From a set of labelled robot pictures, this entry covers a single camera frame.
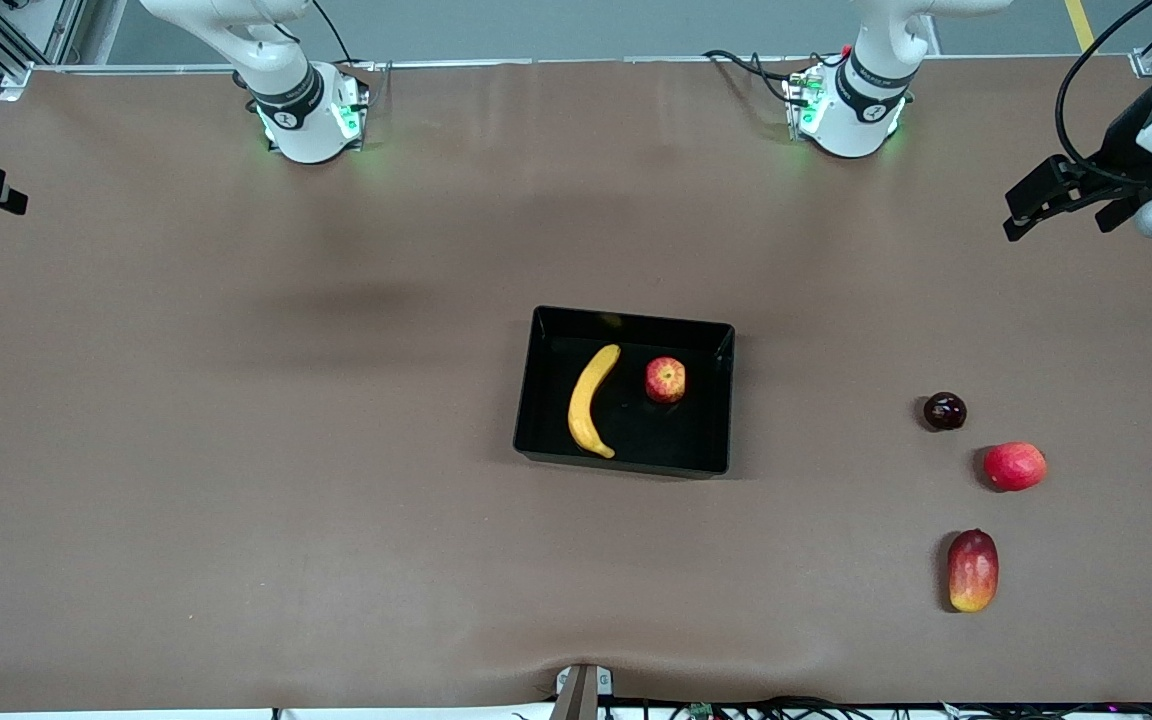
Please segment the small red yellow apple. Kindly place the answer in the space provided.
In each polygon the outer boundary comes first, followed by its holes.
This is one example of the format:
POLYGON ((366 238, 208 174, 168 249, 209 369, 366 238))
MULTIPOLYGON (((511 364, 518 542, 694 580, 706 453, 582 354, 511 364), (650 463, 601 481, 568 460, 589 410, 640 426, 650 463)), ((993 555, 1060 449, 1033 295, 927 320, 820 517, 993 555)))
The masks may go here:
POLYGON ((649 361, 644 379, 649 400, 657 404, 677 404, 685 396, 685 365, 681 361, 670 356, 659 356, 649 361))

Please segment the black plastic tray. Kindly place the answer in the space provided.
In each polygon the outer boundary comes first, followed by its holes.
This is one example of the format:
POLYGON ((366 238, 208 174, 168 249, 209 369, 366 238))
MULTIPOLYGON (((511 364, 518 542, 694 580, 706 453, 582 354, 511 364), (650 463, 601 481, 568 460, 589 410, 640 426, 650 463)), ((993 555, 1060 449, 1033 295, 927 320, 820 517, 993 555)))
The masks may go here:
POLYGON ((535 306, 513 447, 536 462, 707 479, 730 468, 733 363, 730 324, 573 306, 535 306), (581 450, 567 427, 581 370, 599 348, 621 347, 596 392, 593 419, 613 458, 581 450), (644 389, 654 357, 685 365, 685 396, 657 404, 644 389))

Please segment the yellow banana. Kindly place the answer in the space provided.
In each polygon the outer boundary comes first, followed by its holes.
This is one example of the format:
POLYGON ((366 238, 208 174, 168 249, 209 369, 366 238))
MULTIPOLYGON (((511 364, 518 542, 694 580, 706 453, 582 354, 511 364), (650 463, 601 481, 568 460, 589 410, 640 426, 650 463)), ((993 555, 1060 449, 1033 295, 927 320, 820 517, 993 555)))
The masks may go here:
POLYGON ((594 396, 596 392, 602 387, 605 379, 613 372, 620 356, 621 347, 617 344, 599 348, 588 361, 585 367, 581 370, 579 378, 573 387, 570 402, 568 402, 567 427, 573 437, 573 442, 579 446, 581 450, 590 452, 590 454, 602 458, 613 458, 614 450, 602 441, 602 435, 596 429, 593 419, 594 396))

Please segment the dark purple plum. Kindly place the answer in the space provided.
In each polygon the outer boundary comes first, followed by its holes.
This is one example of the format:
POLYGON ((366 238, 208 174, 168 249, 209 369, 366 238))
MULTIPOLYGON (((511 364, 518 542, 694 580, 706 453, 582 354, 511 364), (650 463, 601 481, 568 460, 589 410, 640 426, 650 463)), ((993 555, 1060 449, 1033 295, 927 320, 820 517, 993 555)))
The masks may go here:
POLYGON ((922 406, 922 418, 932 430, 964 429, 968 418, 968 407, 963 397, 952 392, 938 392, 925 397, 922 406))

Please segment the red round apple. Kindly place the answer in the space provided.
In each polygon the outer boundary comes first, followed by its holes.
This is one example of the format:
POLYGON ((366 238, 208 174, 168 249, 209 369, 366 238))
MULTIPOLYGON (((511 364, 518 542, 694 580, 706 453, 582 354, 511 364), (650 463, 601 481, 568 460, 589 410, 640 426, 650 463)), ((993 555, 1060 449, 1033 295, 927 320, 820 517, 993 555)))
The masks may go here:
POLYGON ((988 448, 982 469, 998 491, 1018 492, 1038 486, 1046 478, 1048 464, 1037 446, 1016 441, 988 448))

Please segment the red yellow mango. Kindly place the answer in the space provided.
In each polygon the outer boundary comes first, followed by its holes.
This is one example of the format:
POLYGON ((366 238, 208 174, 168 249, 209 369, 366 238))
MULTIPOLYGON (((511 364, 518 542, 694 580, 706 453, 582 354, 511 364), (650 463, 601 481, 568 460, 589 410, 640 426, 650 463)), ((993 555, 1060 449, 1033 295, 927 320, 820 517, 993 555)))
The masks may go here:
POLYGON ((957 535, 947 551, 947 593, 952 609, 987 609, 996 596, 1000 560, 996 543, 982 529, 957 535))

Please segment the brown table mat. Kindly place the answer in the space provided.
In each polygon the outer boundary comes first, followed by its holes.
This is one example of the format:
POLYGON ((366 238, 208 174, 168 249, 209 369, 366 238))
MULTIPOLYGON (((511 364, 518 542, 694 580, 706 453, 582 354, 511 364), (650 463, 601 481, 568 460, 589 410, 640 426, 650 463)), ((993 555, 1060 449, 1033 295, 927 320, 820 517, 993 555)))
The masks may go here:
POLYGON ((0 105, 0 711, 506 705, 581 661, 1152 702, 1152 240, 1001 227, 1066 65, 932 61, 863 161, 717 65, 397 69, 321 167, 223 74, 36 74, 0 105), (518 454, 535 306, 730 324, 726 473, 518 454), (998 491, 1016 441, 1046 478, 998 491), (972 529, 1000 579, 957 612, 972 529))

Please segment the aluminium frame with diagonal struts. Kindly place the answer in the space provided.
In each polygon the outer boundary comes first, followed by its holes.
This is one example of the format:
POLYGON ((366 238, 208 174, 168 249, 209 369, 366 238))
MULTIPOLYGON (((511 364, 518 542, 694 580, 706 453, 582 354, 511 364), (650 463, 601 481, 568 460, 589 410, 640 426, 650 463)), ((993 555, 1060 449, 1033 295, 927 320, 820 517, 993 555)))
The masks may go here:
POLYGON ((23 88, 37 67, 65 65, 93 0, 0 0, 0 86, 23 88))

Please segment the silver table edge rail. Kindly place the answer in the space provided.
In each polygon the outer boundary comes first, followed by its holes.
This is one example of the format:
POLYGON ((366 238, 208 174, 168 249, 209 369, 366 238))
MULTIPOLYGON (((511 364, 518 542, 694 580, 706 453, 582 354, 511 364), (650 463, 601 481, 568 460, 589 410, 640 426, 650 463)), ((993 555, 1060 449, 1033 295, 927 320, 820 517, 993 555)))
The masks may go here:
MULTIPOLYGON (((1112 67, 1120 67, 1123 69, 1129 69, 1134 73, 1135 77, 1137 73, 1134 71, 1132 59, 1130 59, 1132 53, 1117 54, 1111 53, 1106 55, 1100 55, 1098 59, 1111 61, 1112 67)), ((1039 54, 1039 55, 932 55, 924 60, 924 65, 931 65, 932 61, 968 61, 968 60, 998 60, 998 61, 1011 61, 1011 60, 1039 60, 1039 59, 1052 59, 1056 60, 1059 65, 1064 65, 1064 61, 1073 61, 1076 58, 1074 55, 1066 54, 1039 54)), ((623 56, 616 59, 617 63, 626 65, 652 65, 652 63, 707 63, 708 59, 702 55, 685 55, 685 56, 623 56)), ((454 68, 479 68, 479 67, 500 67, 500 65, 507 65, 507 67, 529 67, 529 65, 559 65, 561 60, 559 59, 535 59, 535 58, 488 58, 488 59, 473 59, 473 60, 430 60, 430 61, 356 61, 356 63, 347 65, 349 69, 361 69, 364 71, 379 71, 379 70, 397 70, 397 69, 454 69, 454 68)), ((232 65, 228 63, 209 63, 209 65, 38 65, 28 63, 26 69, 20 70, 18 73, 6 73, 5 79, 1 82, 1 86, 24 86, 26 85, 29 77, 33 74, 41 71, 54 71, 65 74, 77 74, 77 76, 194 76, 194 74, 228 74, 233 70, 232 65)))

